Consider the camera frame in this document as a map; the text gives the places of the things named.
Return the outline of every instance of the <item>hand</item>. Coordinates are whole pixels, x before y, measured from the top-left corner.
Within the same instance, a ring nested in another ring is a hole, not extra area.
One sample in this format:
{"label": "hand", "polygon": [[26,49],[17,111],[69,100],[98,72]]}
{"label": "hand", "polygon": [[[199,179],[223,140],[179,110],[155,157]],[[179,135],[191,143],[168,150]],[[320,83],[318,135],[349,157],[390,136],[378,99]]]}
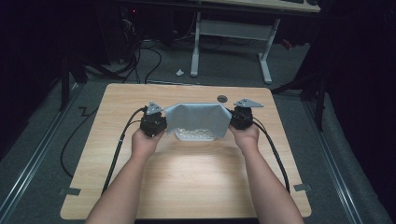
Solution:
{"label": "hand", "polygon": [[229,126],[230,131],[233,133],[235,143],[241,148],[242,153],[245,154],[248,150],[258,150],[259,144],[259,128],[256,125],[251,125],[245,130],[237,130],[233,126]]}
{"label": "hand", "polygon": [[147,161],[149,157],[154,154],[155,149],[157,148],[158,142],[165,130],[158,133],[153,137],[148,137],[141,129],[137,129],[136,132],[132,135],[132,158],[137,158],[139,160]]}

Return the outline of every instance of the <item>person's left arm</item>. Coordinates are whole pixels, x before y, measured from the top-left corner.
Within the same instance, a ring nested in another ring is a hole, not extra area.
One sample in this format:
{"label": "person's left arm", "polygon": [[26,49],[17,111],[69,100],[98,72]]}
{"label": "person's left arm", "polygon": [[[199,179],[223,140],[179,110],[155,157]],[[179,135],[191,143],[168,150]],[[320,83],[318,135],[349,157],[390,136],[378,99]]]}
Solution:
{"label": "person's left arm", "polygon": [[143,172],[164,131],[148,138],[138,129],[132,136],[131,158],[91,210],[85,223],[134,223]]}

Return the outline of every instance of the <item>person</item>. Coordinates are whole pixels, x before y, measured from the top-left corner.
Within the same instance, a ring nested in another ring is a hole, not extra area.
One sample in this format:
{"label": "person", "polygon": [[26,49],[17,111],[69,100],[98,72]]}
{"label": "person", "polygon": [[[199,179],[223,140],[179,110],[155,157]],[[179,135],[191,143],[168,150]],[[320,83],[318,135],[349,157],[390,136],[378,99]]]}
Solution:
{"label": "person", "polygon": [[[259,151],[259,129],[230,126],[245,158],[247,179],[258,220],[263,223],[304,223],[294,200]],[[134,223],[146,162],[154,154],[164,131],[148,138],[138,129],[132,136],[132,154],[91,210],[86,223]]]}

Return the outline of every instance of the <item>desk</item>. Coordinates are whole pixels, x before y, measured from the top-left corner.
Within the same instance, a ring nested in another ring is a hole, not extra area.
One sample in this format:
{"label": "desk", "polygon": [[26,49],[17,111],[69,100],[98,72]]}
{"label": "desk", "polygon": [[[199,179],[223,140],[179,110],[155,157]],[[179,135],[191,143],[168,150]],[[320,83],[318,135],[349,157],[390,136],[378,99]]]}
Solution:
{"label": "desk", "polygon": [[[301,12],[319,12],[318,6],[310,6],[306,2],[303,4],[285,2],[280,0],[201,0],[201,2],[207,3],[221,3],[229,5],[238,5],[243,7],[266,7],[271,9],[279,10],[293,10]],[[280,19],[275,19],[272,26],[270,25],[257,25],[247,24],[239,22],[228,22],[228,21],[212,21],[212,20],[201,20],[201,13],[197,13],[197,20],[195,25],[195,45],[192,53],[191,60],[191,76],[198,76],[199,67],[199,40],[200,35],[219,35],[236,38],[246,38],[254,40],[266,41],[263,52],[259,54],[259,62],[262,68],[262,76],[266,84],[271,84],[272,79],[270,71],[268,69],[267,57],[268,53],[273,44],[277,27],[280,23]]]}
{"label": "desk", "polygon": [[[311,214],[288,139],[269,90],[263,88],[203,87],[110,84],[106,88],[78,168],[70,185],[81,189],[78,196],[67,195],[61,211],[64,219],[85,219],[99,199],[120,134],[136,109],[153,100],[162,107],[178,103],[216,103],[219,95],[228,97],[224,105],[244,97],[264,104],[252,108],[271,135],[289,176],[291,196],[302,215]],[[132,125],[122,145],[113,178],[130,157]],[[261,134],[259,148],[276,175],[283,177],[274,154]],[[250,200],[245,163],[240,149],[227,132],[213,142],[181,142],[174,134],[165,135],[148,161],[142,184],[137,218],[226,218],[255,217]]]}

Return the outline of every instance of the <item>white desk leg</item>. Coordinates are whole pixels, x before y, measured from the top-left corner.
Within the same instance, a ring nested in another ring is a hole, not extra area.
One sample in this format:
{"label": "white desk leg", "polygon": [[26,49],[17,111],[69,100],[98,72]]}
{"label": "white desk leg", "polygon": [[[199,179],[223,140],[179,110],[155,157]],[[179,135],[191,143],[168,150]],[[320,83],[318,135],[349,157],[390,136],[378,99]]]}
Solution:
{"label": "white desk leg", "polygon": [[264,51],[264,53],[259,54],[260,65],[262,66],[262,75],[264,76],[264,82],[266,84],[272,83],[271,74],[270,74],[270,71],[268,70],[267,56],[268,56],[268,53],[270,52],[271,46],[274,42],[274,38],[275,38],[277,27],[278,27],[279,23],[280,23],[280,19],[275,20],[274,25],[271,29],[271,32],[268,36],[267,46],[265,47],[265,51]]}
{"label": "white desk leg", "polygon": [[191,73],[190,73],[192,77],[198,76],[200,32],[201,32],[201,13],[197,12],[197,22],[195,24],[195,45],[194,45],[194,51],[192,53]]}

